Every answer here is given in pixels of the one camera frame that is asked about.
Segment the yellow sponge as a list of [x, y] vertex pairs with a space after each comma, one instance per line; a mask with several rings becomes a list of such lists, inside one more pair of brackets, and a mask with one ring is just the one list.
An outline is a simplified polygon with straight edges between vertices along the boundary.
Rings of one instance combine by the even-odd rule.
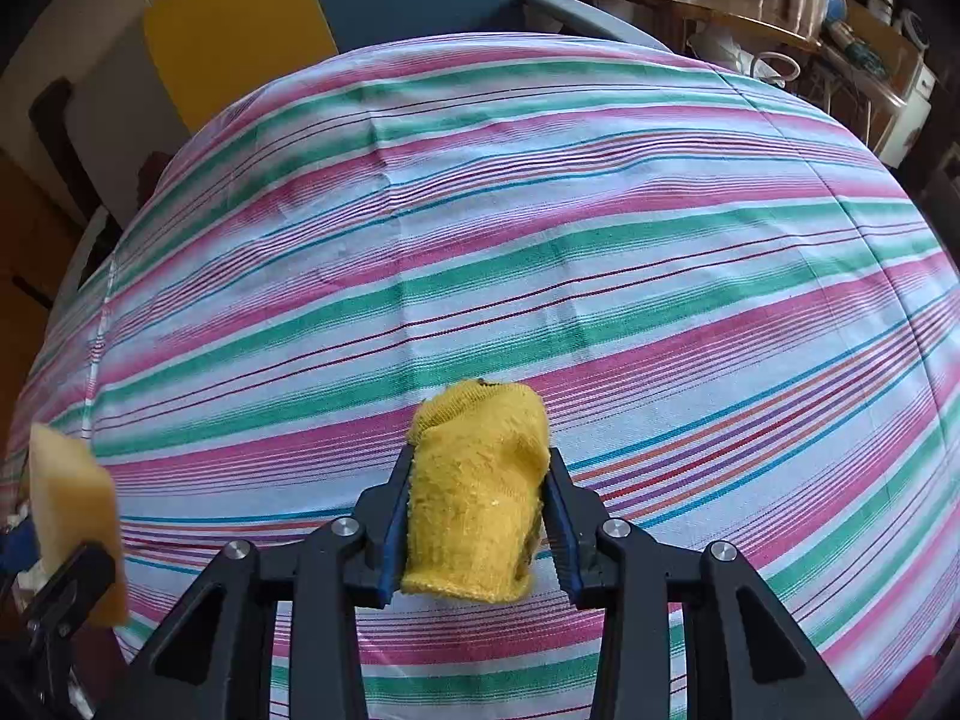
[[99, 543], [112, 557], [116, 578], [94, 606], [99, 628], [128, 619], [127, 578], [116, 486], [88, 444], [35, 422], [29, 433], [29, 508], [47, 580], [83, 543]]

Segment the yellow knitted sock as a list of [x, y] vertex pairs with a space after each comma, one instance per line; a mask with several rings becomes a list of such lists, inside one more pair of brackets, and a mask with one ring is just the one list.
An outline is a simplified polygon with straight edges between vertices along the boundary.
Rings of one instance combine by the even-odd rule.
[[523, 383], [462, 380], [416, 408], [407, 440], [400, 590], [492, 605], [524, 598], [550, 465], [542, 399]]

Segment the striped bed sheet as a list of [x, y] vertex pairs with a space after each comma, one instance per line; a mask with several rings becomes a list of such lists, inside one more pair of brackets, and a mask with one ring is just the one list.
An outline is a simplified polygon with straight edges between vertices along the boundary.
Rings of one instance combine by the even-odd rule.
[[387, 476], [420, 401], [524, 382], [608, 510], [729, 539], [873, 712], [958, 619], [958, 275], [843, 125], [672, 52], [366, 47], [172, 156], [53, 326], [33, 422], [116, 481], [139, 650], [229, 538]]

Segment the wooden shelf stand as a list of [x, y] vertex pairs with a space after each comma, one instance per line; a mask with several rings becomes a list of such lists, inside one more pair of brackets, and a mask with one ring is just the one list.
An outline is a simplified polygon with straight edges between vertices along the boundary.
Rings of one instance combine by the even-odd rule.
[[931, 114], [935, 90], [923, 51], [866, 7], [825, 23], [820, 55], [859, 104], [854, 132], [889, 167], [900, 167]]

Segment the blue yellow grey chair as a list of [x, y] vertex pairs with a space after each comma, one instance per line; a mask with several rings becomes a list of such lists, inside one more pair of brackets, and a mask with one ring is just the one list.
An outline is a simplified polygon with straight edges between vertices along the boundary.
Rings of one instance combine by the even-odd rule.
[[523, 31], [528, 8], [583, 36], [656, 42], [578, 0], [153, 0], [80, 75], [31, 76], [25, 104], [2, 119], [31, 130], [83, 215], [128, 224], [153, 156], [178, 177], [202, 130], [249, 119], [264, 86], [360, 47]]

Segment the wooden desk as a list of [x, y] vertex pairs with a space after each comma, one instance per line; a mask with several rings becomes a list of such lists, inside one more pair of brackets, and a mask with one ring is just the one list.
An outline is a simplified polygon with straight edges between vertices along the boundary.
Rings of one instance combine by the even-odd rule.
[[[592, 0], [583, 0], [590, 4]], [[685, 44], [685, 25], [698, 21], [705, 25], [726, 26], [740, 36], [784, 44], [805, 54], [817, 54], [820, 41], [804, 36], [782, 21], [768, 20], [757, 7], [742, 0], [625, 0], [654, 11], [656, 36], [674, 50]]]

